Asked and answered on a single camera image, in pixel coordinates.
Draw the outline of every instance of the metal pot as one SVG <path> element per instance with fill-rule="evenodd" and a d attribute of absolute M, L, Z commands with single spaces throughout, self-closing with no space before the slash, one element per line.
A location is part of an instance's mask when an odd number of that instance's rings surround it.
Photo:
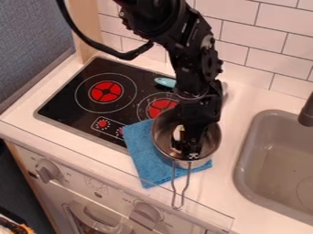
<path fill-rule="evenodd" d="M 171 137 L 180 125 L 178 119 L 178 110 L 171 109 L 161 113 L 153 122 L 152 125 L 152 139 L 156 148 L 168 159 L 172 160 L 172 179 L 171 184 L 173 188 L 172 207 L 175 210 L 181 210 L 184 206 L 185 192 L 189 187 L 189 179 L 192 168 L 197 168 L 205 165 L 212 158 L 212 154 L 219 148 L 221 143 L 221 128 L 219 124 L 210 124 L 201 139 L 201 152 L 198 159 L 189 160 L 183 154 L 174 151 L 171 148 Z M 175 188 L 174 179 L 176 166 L 188 169 L 186 186 L 181 193 L 181 204 L 179 207 L 175 206 L 177 190 Z"/>

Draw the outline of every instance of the metal rod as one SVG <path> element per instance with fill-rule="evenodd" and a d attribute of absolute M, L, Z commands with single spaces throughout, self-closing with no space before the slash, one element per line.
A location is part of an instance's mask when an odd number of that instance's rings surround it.
<path fill-rule="evenodd" d="M 176 195 L 178 194 L 177 189 L 175 188 L 175 173 L 176 173 L 176 163 L 175 160 L 172 160 L 172 180 L 171 180 L 171 185 L 173 188 L 173 197 L 172 197 L 172 208 L 175 209 L 176 211 L 180 211 L 185 204 L 185 193 L 189 187 L 189 181 L 190 181 L 190 173 L 191 173 L 191 162 L 188 162 L 188 173 L 187 173 L 187 181 L 184 189 L 181 192 L 181 200 L 180 200 L 180 206 L 176 207 Z"/>

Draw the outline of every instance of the faucet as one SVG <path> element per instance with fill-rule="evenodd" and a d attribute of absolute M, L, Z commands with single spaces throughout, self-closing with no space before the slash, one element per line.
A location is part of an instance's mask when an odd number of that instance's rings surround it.
<path fill-rule="evenodd" d="M 313 92 L 308 97 L 305 106 L 302 108 L 298 121 L 306 127 L 313 127 Z"/>

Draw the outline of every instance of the white countertop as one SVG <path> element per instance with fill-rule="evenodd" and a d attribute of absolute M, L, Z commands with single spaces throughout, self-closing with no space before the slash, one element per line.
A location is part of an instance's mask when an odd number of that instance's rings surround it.
<path fill-rule="evenodd" d="M 127 62 L 146 69 L 173 75 L 169 65 L 137 58 Z M 77 167 L 107 177 L 108 170 L 118 168 L 137 176 L 129 155 L 122 154 L 101 144 L 61 130 L 34 117 L 34 111 L 55 91 L 67 82 L 82 64 L 72 56 L 54 69 L 26 93 L 10 109 L 0 116 L 0 135 L 23 147 L 47 154 L 60 162 L 71 162 Z M 252 118 L 263 110 L 279 109 L 298 113 L 305 100 L 243 85 L 226 78 L 230 98 L 221 117 L 221 147 L 213 157 L 213 168 L 191 176 L 187 197 L 234 217 L 232 230 L 239 234 L 307 234 L 313 227 L 260 207 L 244 198 L 235 188 L 232 171 L 236 164 L 244 136 Z M 157 197 L 159 190 L 144 190 L 134 177 L 125 179 L 117 170 L 111 179 L 141 193 Z M 176 180 L 178 189 L 184 186 L 185 178 Z M 169 183 L 163 187 L 170 188 Z"/>

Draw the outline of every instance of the blue sponge cloth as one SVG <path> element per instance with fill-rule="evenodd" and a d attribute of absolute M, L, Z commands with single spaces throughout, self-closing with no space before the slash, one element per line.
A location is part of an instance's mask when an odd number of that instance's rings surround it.
<path fill-rule="evenodd" d="M 144 188 L 161 185 L 170 181 L 172 176 L 172 160 L 162 155 L 153 144 L 152 122 L 153 120 L 142 121 L 123 128 L 127 149 L 133 158 Z M 211 161 L 192 169 L 192 172 L 199 172 L 210 167 L 212 167 Z M 175 178 L 185 176 L 187 172 L 188 170 L 178 167 Z"/>

